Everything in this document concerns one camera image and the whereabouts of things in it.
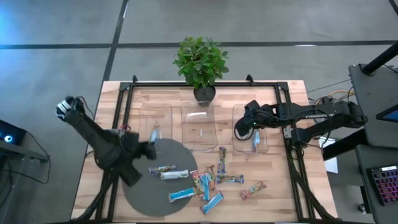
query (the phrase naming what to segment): candy bar wrapper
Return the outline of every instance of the candy bar wrapper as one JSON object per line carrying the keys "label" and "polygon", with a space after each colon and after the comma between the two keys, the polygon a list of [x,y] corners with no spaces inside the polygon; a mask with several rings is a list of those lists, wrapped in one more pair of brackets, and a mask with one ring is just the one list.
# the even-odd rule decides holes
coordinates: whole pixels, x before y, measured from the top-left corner
{"label": "candy bar wrapper", "polygon": [[177,166],[175,166],[175,165],[162,166],[162,167],[148,167],[148,170],[149,170],[149,175],[154,175],[154,174],[159,174],[162,172],[175,170],[176,167]]}
{"label": "candy bar wrapper", "polygon": [[223,199],[224,199],[224,195],[221,192],[218,192],[216,194],[216,196],[214,196],[209,201],[209,203],[207,203],[207,205],[204,205],[204,206],[200,207],[201,212],[203,212],[203,214],[206,215],[208,212],[210,212],[210,210],[212,208],[214,208],[218,204],[218,202],[222,201]]}
{"label": "candy bar wrapper", "polygon": [[220,160],[218,161],[218,170],[217,174],[225,174],[225,156],[226,156],[226,148],[220,147]]}
{"label": "candy bar wrapper", "polygon": [[214,175],[213,168],[214,168],[214,165],[207,167],[207,173],[209,174],[207,177],[208,177],[210,190],[216,189],[216,175]]}
{"label": "candy bar wrapper", "polygon": [[249,190],[245,190],[241,192],[241,197],[243,198],[243,200],[248,199],[252,194],[266,188],[267,186],[265,185],[265,183],[263,181],[260,181],[258,183],[256,183],[255,185],[253,185]]}
{"label": "candy bar wrapper", "polygon": [[243,175],[239,176],[231,176],[231,175],[218,175],[217,176],[217,184],[222,182],[229,182],[229,183],[244,183]]}
{"label": "candy bar wrapper", "polygon": [[195,188],[196,188],[196,196],[197,197],[202,197],[204,196],[204,191],[203,188],[201,187],[201,183],[200,183],[200,178],[199,178],[199,174],[198,174],[198,170],[194,170],[190,172],[192,175],[192,179],[193,182],[195,183]]}
{"label": "candy bar wrapper", "polygon": [[209,201],[210,200],[210,192],[209,192],[209,181],[208,181],[208,173],[200,174],[200,182],[201,182],[201,187],[203,188],[204,191],[204,196],[202,196],[202,200],[204,201]]}
{"label": "candy bar wrapper", "polygon": [[162,180],[177,179],[177,178],[187,178],[189,176],[188,170],[183,171],[171,171],[160,173],[160,178]]}
{"label": "candy bar wrapper", "polygon": [[192,197],[195,195],[195,190],[192,188],[187,190],[181,190],[179,192],[169,194],[169,202],[172,203],[177,199]]}

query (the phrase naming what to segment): keyboard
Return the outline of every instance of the keyboard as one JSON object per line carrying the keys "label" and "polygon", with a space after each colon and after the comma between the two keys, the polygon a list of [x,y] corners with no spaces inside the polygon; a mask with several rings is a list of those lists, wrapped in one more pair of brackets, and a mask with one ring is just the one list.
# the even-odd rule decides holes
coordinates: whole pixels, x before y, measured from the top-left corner
{"label": "keyboard", "polygon": [[368,174],[381,205],[398,203],[398,165],[368,169]]}

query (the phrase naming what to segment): transparent container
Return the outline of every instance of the transparent container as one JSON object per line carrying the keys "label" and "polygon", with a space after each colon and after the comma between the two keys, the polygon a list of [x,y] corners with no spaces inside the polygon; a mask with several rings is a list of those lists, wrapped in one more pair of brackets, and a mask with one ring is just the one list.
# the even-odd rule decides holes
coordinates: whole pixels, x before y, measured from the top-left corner
{"label": "transparent container", "polygon": [[172,139],[172,107],[167,104],[144,104],[139,109],[140,141]]}
{"label": "transparent container", "polygon": [[213,104],[209,101],[181,105],[182,144],[193,152],[211,152],[217,145]]}
{"label": "transparent container", "polygon": [[232,114],[232,145],[235,151],[246,154],[265,154],[268,152],[267,131],[264,129],[252,129],[246,135],[247,140],[239,140],[235,136],[235,124],[244,116],[244,104],[235,105]]}

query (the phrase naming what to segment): wooden table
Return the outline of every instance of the wooden table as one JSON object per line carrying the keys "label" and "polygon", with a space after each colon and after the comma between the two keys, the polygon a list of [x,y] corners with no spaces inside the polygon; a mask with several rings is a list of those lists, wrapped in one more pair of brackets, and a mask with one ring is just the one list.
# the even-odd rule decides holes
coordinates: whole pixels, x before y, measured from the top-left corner
{"label": "wooden table", "polygon": [[[293,103],[308,105],[304,82],[301,80],[288,81],[290,97]],[[98,103],[95,121],[104,129],[110,129],[113,122],[116,100],[120,82],[104,82]],[[260,105],[275,104],[275,91],[271,87],[217,87],[213,100],[216,134],[219,146],[227,148],[226,171],[231,175],[243,174],[244,184],[223,183],[217,185],[224,200],[221,201],[208,215],[202,214],[199,207],[206,204],[199,198],[192,198],[186,207],[177,213],[165,217],[148,217],[135,211],[124,198],[121,184],[114,210],[114,222],[276,222],[296,221],[294,200],[287,167],[287,159],[282,138],[281,128],[267,128],[267,154],[247,155],[236,152],[232,147],[232,110],[236,104],[246,104],[257,100]],[[122,103],[119,123],[122,123],[124,105],[127,93]],[[182,140],[180,105],[184,102],[195,101],[192,88],[187,87],[145,87],[134,88],[129,125],[133,131],[139,130],[139,108],[146,103],[164,104],[172,107],[173,139]],[[305,128],[313,125],[313,121],[303,120],[297,123]],[[218,147],[209,153],[194,153],[200,171],[206,166],[217,165]],[[319,148],[305,149],[305,167],[312,192],[330,214],[337,217],[333,196],[326,174],[322,154]],[[85,159],[81,173],[72,218],[78,217],[94,199],[101,185],[103,171],[99,169],[93,156]],[[263,180],[267,188],[253,195],[248,200],[242,200],[239,192]],[[300,198],[307,216],[305,200],[300,190]],[[108,210],[107,198],[104,210]]]}

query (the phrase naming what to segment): gray floor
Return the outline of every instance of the gray floor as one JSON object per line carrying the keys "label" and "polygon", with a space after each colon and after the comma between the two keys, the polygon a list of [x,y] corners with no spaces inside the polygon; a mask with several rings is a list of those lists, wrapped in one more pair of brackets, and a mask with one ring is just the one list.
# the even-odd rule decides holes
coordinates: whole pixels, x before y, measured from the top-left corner
{"label": "gray floor", "polygon": [[[122,0],[0,2],[0,44],[111,43]],[[186,35],[219,41],[330,41],[398,39],[398,16],[387,0],[130,0],[120,42],[178,42]],[[348,79],[348,66],[366,63],[387,45],[231,47],[226,80],[305,80],[307,90]],[[178,80],[176,49],[119,49],[110,80]],[[54,115],[66,95],[95,108],[108,49],[0,50],[0,119],[32,132],[52,158],[50,183],[24,179],[15,223],[69,219],[86,143]],[[398,65],[398,60],[391,61]],[[350,82],[314,91],[318,98]],[[353,130],[334,131],[342,138]],[[46,167],[30,175],[45,178]],[[359,188],[330,177],[339,217],[372,222],[356,211]]]}

